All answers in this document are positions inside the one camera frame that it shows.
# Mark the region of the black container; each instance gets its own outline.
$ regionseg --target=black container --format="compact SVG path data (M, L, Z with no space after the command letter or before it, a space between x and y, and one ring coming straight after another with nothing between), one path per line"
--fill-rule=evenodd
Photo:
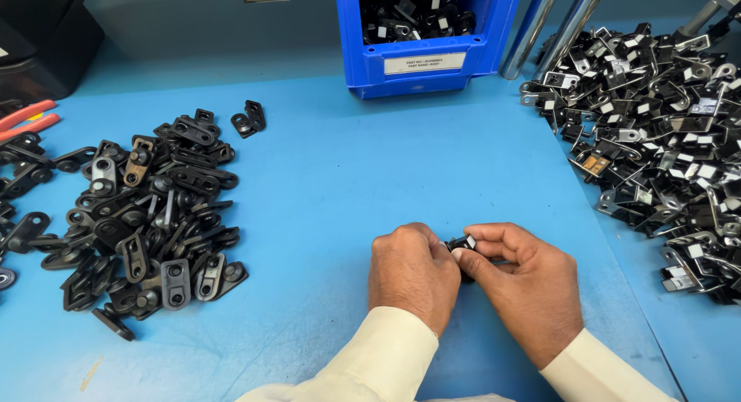
M0 100L36 103L75 91L105 36L83 1L73 1L35 56L0 66Z
M0 0L0 66L35 56L74 0Z

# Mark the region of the pile of metal brackets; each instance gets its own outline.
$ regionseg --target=pile of metal brackets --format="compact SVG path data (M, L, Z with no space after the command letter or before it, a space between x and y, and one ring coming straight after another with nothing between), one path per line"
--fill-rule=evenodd
M217 200L221 190L239 182L217 167L235 156L220 133L213 113L199 109L155 128L155 137L133 136L130 151L103 140L55 160L90 181L67 212L67 233L44 234L49 217L32 212L0 248L40 250L48 253L43 269L75 269L60 286L64 310L84 311L107 293L111 302L93 313L126 340L134 333L124 316L142 321L161 308L183 309L192 297L218 300L248 277L242 263L220 253L239 241L239 227L222 225L218 214L232 205Z
M0 108L0 117L3 113L3 109ZM0 142L0 166L14 167L13 179L0 177L0 263L7 252L28 253L31 247L26 242L35 238L27 236L31 234L30 231L27 232L28 226L17 227L10 220L15 216L15 207L10 201L22 197L40 183L49 182L54 169L64 172L80 169L82 164L90 160L88 155L92 154L85 149L79 149L56 159L49 159L44 156L46 151L39 145L41 140L42 138L35 132L21 132ZM0 291L10 288L16 278L14 271L0 267Z
M476 29L476 15L459 12L458 0L359 1L366 45L464 36Z
M585 31L520 103L571 144L599 212L670 239L667 291L741 304L741 74L710 45L648 23Z

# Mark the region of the red-handled pliers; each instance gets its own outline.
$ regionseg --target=red-handled pliers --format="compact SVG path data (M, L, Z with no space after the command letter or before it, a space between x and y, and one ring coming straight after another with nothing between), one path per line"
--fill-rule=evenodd
M8 140L23 132L41 132L47 127L59 122L59 115L51 113L40 119L33 120L32 123L13 128L15 125L23 123L33 116L37 116L44 111L56 107L56 103L51 100L42 101L41 103L31 104L26 108L21 108L15 113L8 114L0 119L0 141Z

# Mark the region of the part label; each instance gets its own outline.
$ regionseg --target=part label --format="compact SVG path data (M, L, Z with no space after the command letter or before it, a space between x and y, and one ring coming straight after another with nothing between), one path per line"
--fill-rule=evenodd
M384 73L391 75L407 72L439 71L441 69L460 69L465 60L465 54L465 52L457 52L455 54L384 59Z

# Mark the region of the hand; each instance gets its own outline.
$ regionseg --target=hand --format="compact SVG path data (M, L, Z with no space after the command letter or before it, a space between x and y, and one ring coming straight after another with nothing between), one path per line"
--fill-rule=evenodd
M422 223L376 237L368 274L368 309L393 306L415 314L439 338L456 305L460 269Z
M456 262L484 290L530 361L544 369L584 328L577 262L512 223L475 224L463 232L476 239L476 251L454 249Z

